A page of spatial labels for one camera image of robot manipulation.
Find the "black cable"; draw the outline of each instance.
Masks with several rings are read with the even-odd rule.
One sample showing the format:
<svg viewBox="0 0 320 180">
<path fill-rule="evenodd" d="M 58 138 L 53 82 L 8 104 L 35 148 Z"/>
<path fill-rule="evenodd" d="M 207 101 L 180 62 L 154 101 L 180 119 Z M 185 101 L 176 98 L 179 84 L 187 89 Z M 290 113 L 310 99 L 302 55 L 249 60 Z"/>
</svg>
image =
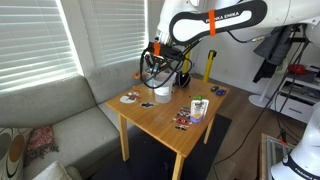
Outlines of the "black cable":
<svg viewBox="0 0 320 180">
<path fill-rule="evenodd" d="M 294 137 L 292 137 L 289 133 L 286 133 L 288 136 L 290 136 L 296 143 L 299 143 L 299 141 L 297 139 L 295 139 Z"/>
<path fill-rule="evenodd" d="M 177 72 L 180 64 L 184 61 L 185 59 L 185 55 L 191 51 L 191 49 L 193 49 L 197 44 L 199 44 L 199 42 L 201 41 L 201 39 L 199 40 L 196 40 L 194 41 L 193 43 L 191 43 L 183 52 L 181 52 L 177 57 L 179 57 L 179 59 L 177 60 L 178 61 L 178 64 L 175 66 L 175 68 L 172 68 L 171 67 L 171 63 L 173 62 L 173 60 L 171 60 L 171 62 L 166 62 L 165 66 L 164 67 L 161 67 L 161 69 L 159 70 L 159 72 L 153 72 L 152 76 L 146 80 L 143 79 L 143 64 L 144 64 L 144 56 L 147 52 L 153 52 L 154 51 L 154 48 L 153 47 L 147 47 L 141 54 L 141 57 L 140 57 L 140 80 L 150 89 L 156 89 L 156 88 L 159 88 L 161 86 L 163 86 L 165 83 L 167 83 L 170 78 L 173 76 L 173 74 L 175 72 Z M 153 86 L 150 86 L 147 84 L 147 82 L 153 78 L 155 78 L 159 73 L 161 73 L 162 71 L 166 70 L 167 68 L 169 69 L 173 69 L 172 72 L 169 74 L 169 76 L 158 86 L 156 87 L 153 87 Z"/>
<path fill-rule="evenodd" d="M 296 60 L 295 60 L 292 64 L 300 64 L 300 62 L 301 62 L 301 57 L 302 57 L 303 52 L 305 51 L 306 47 L 308 46 L 308 44 L 309 44 L 309 41 L 307 40 L 307 41 L 305 42 L 304 46 L 302 47 L 302 49 L 301 49 L 298 57 L 296 58 Z M 293 79 L 292 79 L 292 85 L 291 85 L 291 87 L 290 87 L 290 89 L 289 89 L 289 92 L 288 92 L 288 94 L 287 94 L 287 96 L 286 96 L 285 101 L 283 102 L 280 110 L 278 111 L 279 113 L 282 112 L 282 110 L 283 110 L 286 102 L 288 101 L 288 99 L 289 99 L 289 97 L 290 97 L 290 95 L 291 95 L 291 93 L 292 93 L 293 84 L 295 83 L 296 77 L 297 77 L 297 74 L 295 73 L 294 76 L 293 76 Z M 297 134 L 295 134 L 282 120 L 279 119 L 279 114 L 278 114 L 278 115 L 277 115 L 278 126 L 279 126 L 280 129 L 283 129 L 283 128 L 281 127 L 279 121 L 281 121 L 281 123 L 282 123 L 292 134 L 294 134 L 294 135 L 295 135 L 296 137 L 298 137 L 298 138 L 301 138 L 300 136 L 298 136 Z"/>
<path fill-rule="evenodd" d="M 189 73 L 189 72 L 191 71 L 192 66 L 193 66 L 193 63 L 192 63 L 192 61 L 191 61 L 189 58 L 185 58 L 185 60 L 189 61 L 189 63 L 190 63 L 189 69 L 187 70 L 187 72 L 185 72 L 185 74 L 187 74 L 187 73 Z"/>
<path fill-rule="evenodd" d="M 293 56 L 292 56 L 289 64 L 292 64 L 292 60 L 293 60 L 294 57 L 296 56 L 296 54 L 297 54 L 298 50 L 300 49 L 300 46 L 301 46 L 301 45 L 302 45 L 302 42 L 299 44 L 298 48 L 295 50 L 295 52 L 294 52 L 294 54 L 293 54 Z M 287 74 L 287 72 L 288 72 L 288 67 L 287 67 L 287 69 L 286 69 L 286 71 L 285 71 L 285 73 L 284 73 L 284 76 Z M 277 97 L 278 97 L 279 93 L 280 93 L 280 92 L 278 92 L 278 94 L 277 94 L 276 97 L 275 97 L 275 102 L 274 102 L 274 110 L 275 110 L 275 111 L 277 111 L 276 102 L 277 102 Z M 281 122 L 292 134 L 294 134 L 296 137 L 298 137 L 298 138 L 301 139 L 301 137 L 298 136 L 297 134 L 295 134 L 295 133 L 279 118 L 279 116 L 280 116 L 280 114 L 277 114 L 277 123 L 278 123 L 279 129 L 283 129 L 283 128 L 281 127 L 281 125 L 280 125 L 280 122 Z"/>
<path fill-rule="evenodd" d="M 224 158 L 224 159 L 222 159 L 222 160 L 220 160 L 220 161 L 218 161 L 218 162 L 216 162 L 216 163 L 213 164 L 214 173 L 215 173 L 217 179 L 219 179 L 219 178 L 218 178 L 217 173 L 216 173 L 216 171 L 215 171 L 215 166 L 216 166 L 217 164 L 219 164 L 219 163 L 221 163 L 221 162 L 229 159 L 230 157 L 232 157 L 234 154 L 236 154 L 236 153 L 242 148 L 242 146 L 244 145 L 245 141 L 247 140 L 249 134 L 251 133 L 251 131 L 253 130 L 253 128 L 256 126 L 256 124 L 257 124 L 258 121 L 260 120 L 262 114 L 264 113 L 264 111 L 266 110 L 266 108 L 269 106 L 270 102 L 271 102 L 272 99 L 275 97 L 275 95 L 279 92 L 280 87 L 281 87 L 281 84 L 284 82 L 285 77 L 286 77 L 286 76 L 283 76 L 283 77 L 282 77 L 282 80 L 281 80 L 281 82 L 279 83 L 278 87 L 276 88 L 276 90 L 275 90 L 274 93 L 272 94 L 271 98 L 269 99 L 269 101 L 267 102 L 267 104 L 265 105 L 265 107 L 263 108 L 263 110 L 260 112 L 260 114 L 259 114 L 259 116 L 257 117 L 257 119 L 255 120 L 254 124 L 253 124 L 253 125 L 251 126 L 251 128 L 249 129 L 248 133 L 246 134 L 246 136 L 245 136 L 245 138 L 243 139 L 243 141 L 242 141 L 242 143 L 240 144 L 240 146 L 239 146 L 233 153 L 231 153 L 229 156 L 227 156 L 226 158 Z"/>
<path fill-rule="evenodd" d="M 236 40 L 236 41 L 239 42 L 239 43 L 248 43 L 247 41 L 242 41 L 242 40 L 236 38 L 230 31 L 227 31 L 227 33 L 228 33 L 234 40 Z"/>
<path fill-rule="evenodd" d="M 180 66 L 177 68 L 177 71 L 179 71 L 182 67 L 183 67 L 183 63 L 180 64 Z"/>
</svg>

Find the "couch cushion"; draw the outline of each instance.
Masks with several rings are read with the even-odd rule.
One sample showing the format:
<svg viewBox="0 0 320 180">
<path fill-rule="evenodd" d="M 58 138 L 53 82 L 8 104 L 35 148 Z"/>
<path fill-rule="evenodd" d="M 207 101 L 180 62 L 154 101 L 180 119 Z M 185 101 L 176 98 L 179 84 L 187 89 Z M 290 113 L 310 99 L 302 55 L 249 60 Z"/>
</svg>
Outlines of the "couch cushion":
<svg viewBox="0 0 320 180">
<path fill-rule="evenodd" d="M 120 146 L 119 132 L 98 107 L 53 124 L 52 128 L 60 152 L 33 160 L 25 167 L 25 179 L 35 177 L 55 160 L 82 171 Z"/>
<path fill-rule="evenodd" d="M 98 107 L 102 110 L 102 112 L 110 119 L 110 121 L 112 122 L 112 124 L 118 129 L 118 131 L 120 130 L 119 128 L 119 121 L 118 121 L 118 114 L 110 109 L 109 107 L 107 107 L 105 105 L 105 103 L 101 103 L 98 104 Z M 127 121 L 127 129 L 128 129 L 128 136 L 129 137 L 133 137 L 134 135 L 138 134 L 139 132 L 141 132 L 141 130 L 135 126 L 134 124 L 132 124 L 130 121 Z"/>
<path fill-rule="evenodd" d="M 0 97 L 0 127 L 40 127 L 95 106 L 82 76 L 54 81 Z"/>
<path fill-rule="evenodd" d="M 140 80 L 133 78 L 138 70 L 139 61 L 123 61 L 86 73 L 85 77 L 94 99 L 100 104 L 139 84 Z"/>
</svg>

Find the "decorative pillow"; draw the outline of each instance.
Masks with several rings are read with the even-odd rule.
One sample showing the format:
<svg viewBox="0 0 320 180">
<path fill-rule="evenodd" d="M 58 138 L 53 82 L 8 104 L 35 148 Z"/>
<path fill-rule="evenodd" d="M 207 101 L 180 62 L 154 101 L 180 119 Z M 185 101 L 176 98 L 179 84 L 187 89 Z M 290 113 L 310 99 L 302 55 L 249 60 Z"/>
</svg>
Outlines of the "decorative pillow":
<svg viewBox="0 0 320 180">
<path fill-rule="evenodd" d="M 32 129 L 0 128 L 0 179 L 22 179 L 23 157 Z"/>
<path fill-rule="evenodd" d="M 59 147 L 54 143 L 52 127 L 48 125 L 35 129 L 28 141 L 24 165 L 28 166 L 34 159 L 44 158 L 45 154 L 53 151 L 59 152 Z"/>
</svg>

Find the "window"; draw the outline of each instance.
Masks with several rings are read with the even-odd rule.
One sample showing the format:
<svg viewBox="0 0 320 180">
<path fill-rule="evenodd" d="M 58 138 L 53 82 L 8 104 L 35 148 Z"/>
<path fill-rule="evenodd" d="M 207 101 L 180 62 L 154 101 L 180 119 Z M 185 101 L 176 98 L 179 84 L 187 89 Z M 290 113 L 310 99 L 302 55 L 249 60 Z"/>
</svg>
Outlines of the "window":
<svg viewBox="0 0 320 180">
<path fill-rule="evenodd" d="M 55 0 L 0 1 L 0 94 L 78 74 Z"/>
<path fill-rule="evenodd" d="M 140 59 L 148 42 L 147 0 L 79 0 L 95 66 Z"/>
</svg>

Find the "dark rug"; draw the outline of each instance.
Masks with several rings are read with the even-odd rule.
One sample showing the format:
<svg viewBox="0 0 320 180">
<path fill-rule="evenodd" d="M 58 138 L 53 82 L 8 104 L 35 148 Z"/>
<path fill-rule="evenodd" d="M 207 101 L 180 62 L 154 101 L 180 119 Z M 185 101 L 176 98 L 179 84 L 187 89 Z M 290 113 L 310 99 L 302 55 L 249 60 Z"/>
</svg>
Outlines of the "dark rug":
<svg viewBox="0 0 320 180">
<path fill-rule="evenodd" d="M 194 149 L 185 159 L 181 173 L 182 180 L 206 179 L 223 138 L 231 124 L 231 119 L 216 115 L 208 143 L 201 136 Z M 106 167 L 95 174 L 94 180 L 166 180 L 171 179 L 176 153 L 159 143 L 146 133 L 141 133 L 129 141 L 130 159 L 122 160 L 119 154 Z"/>
</svg>

